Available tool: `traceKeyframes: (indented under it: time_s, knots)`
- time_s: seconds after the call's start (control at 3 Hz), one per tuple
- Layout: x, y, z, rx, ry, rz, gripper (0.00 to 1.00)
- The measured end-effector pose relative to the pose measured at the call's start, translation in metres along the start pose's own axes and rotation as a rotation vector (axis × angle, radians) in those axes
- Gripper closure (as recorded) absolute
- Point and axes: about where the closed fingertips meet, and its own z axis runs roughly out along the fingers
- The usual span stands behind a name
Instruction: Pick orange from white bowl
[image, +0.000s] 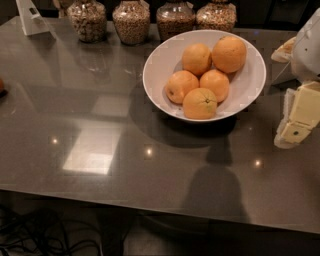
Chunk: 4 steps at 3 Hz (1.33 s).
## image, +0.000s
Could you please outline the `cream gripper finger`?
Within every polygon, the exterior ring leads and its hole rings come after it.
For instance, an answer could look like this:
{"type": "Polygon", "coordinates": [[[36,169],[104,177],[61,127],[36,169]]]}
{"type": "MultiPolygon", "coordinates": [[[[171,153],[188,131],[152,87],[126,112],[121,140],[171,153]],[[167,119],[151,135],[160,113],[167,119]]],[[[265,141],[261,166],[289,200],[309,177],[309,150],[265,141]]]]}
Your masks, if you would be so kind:
{"type": "Polygon", "coordinates": [[[292,37],[289,40],[287,40],[272,53],[271,59],[279,63],[288,63],[291,59],[291,53],[295,41],[295,37],[292,37]]]}

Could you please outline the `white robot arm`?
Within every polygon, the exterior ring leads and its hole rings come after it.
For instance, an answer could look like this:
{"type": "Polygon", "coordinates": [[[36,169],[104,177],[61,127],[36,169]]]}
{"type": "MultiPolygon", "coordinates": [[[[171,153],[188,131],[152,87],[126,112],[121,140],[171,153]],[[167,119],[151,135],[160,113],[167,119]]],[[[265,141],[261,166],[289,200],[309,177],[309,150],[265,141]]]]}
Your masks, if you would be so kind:
{"type": "Polygon", "coordinates": [[[284,64],[273,84],[293,79],[299,82],[320,80],[320,8],[318,8],[297,35],[279,46],[271,59],[284,64]]]}

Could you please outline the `cream robot base part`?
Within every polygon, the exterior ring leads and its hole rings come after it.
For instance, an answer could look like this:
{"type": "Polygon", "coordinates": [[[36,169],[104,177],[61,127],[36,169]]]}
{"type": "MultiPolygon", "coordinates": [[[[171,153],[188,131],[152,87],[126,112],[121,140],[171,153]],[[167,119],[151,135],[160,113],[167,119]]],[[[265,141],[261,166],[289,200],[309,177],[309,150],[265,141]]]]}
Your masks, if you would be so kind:
{"type": "Polygon", "coordinates": [[[274,145],[291,149],[301,144],[320,122],[320,83],[307,81],[296,90],[288,89],[284,97],[283,119],[274,145]]]}

